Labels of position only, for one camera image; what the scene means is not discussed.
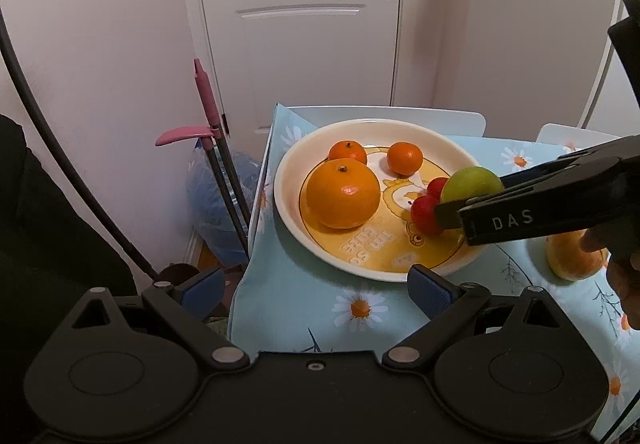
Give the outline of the person's right hand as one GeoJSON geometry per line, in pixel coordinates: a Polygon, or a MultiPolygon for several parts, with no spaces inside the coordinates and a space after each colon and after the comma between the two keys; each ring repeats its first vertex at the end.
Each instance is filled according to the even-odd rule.
{"type": "Polygon", "coordinates": [[[634,228],[628,222],[596,226],[585,232],[580,245],[585,252],[608,249],[611,253],[606,278],[620,298],[629,325],[639,329],[639,241],[634,228]]]}

